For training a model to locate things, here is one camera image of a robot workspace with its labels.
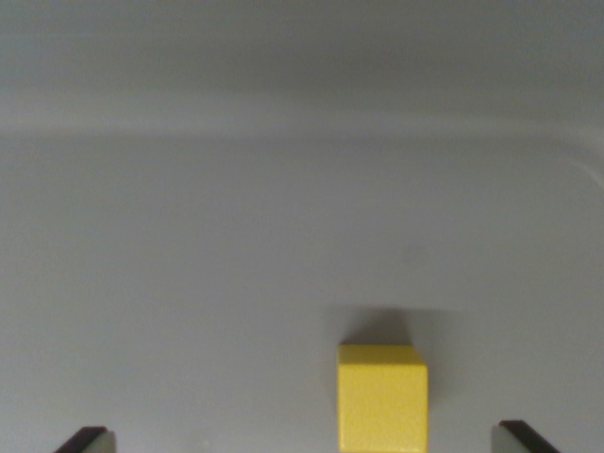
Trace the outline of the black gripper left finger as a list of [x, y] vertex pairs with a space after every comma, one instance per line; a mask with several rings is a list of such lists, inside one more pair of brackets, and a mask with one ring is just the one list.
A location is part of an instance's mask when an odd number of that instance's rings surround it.
[[106, 427], [83, 427], [55, 453], [115, 453], [115, 433]]

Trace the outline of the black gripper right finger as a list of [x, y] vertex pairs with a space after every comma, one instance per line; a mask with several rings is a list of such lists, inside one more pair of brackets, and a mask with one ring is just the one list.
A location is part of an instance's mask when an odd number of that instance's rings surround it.
[[492, 453], [560, 453], [524, 420], [502, 420], [491, 429]]

